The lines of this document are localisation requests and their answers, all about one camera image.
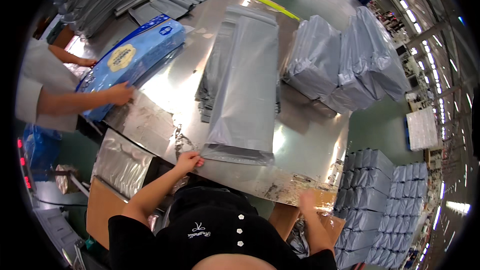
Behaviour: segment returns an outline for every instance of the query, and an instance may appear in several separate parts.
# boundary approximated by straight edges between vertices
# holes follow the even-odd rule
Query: blue product box
[[[158,15],[105,54],[77,86],[77,92],[98,92],[125,81],[132,85],[184,41],[182,24],[167,15]],[[107,104],[84,111],[83,115],[92,121],[101,121],[112,106]]]

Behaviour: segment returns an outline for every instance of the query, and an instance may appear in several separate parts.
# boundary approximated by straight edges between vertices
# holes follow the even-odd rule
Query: white sleeve
[[[15,117],[27,123],[36,123],[37,104],[42,84],[20,74],[15,99]]]

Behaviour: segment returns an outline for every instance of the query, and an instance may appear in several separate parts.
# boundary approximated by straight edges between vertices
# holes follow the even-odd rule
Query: person
[[[156,236],[148,216],[174,184],[200,167],[198,152],[182,153],[177,165],[135,194],[121,215],[108,220],[112,270],[123,269],[325,269],[337,268],[333,242],[314,209],[313,192],[300,197],[310,256],[300,259],[276,229],[240,192],[199,183],[178,189],[170,224]]]
[[[75,93],[79,79],[63,63],[93,67],[97,61],[30,39],[15,100],[18,119],[45,129],[73,132],[82,120],[81,112],[107,104],[124,105],[133,95],[133,87],[126,87],[128,82],[99,92]]]

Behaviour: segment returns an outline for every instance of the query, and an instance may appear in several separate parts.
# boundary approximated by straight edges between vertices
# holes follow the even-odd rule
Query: embroidered logo on shirt
[[[195,225],[197,225],[196,228],[193,228],[191,231],[192,232],[196,232],[196,231],[200,231],[200,232],[196,232],[196,233],[189,233],[187,235],[187,237],[189,239],[193,238],[193,237],[196,237],[196,236],[205,236],[205,237],[209,237],[210,236],[210,232],[209,231],[204,231],[205,230],[205,227],[202,227],[202,223],[200,222],[200,224],[198,224],[197,222],[195,222]]]

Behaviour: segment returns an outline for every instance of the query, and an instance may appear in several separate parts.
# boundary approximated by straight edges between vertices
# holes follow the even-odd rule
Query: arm
[[[192,171],[195,166],[204,164],[198,152],[184,152],[178,158],[177,165],[138,191],[123,208],[122,215],[135,219],[148,226],[148,216],[163,201],[176,182]]]
[[[77,57],[76,55],[73,55],[55,45],[49,45],[48,49],[53,53],[54,56],[62,61],[62,63],[71,63],[86,67],[93,67],[97,63],[96,60]]]
[[[61,116],[79,114],[107,104],[124,105],[134,93],[133,87],[126,87],[127,83],[128,81],[99,92],[59,95],[48,93],[42,88],[38,97],[36,113],[37,115]]]
[[[315,210],[315,197],[312,190],[303,193],[300,196],[300,211],[307,222],[307,242],[310,247],[310,255],[328,249],[333,251],[333,242],[328,235],[327,230],[320,222],[318,214]]]

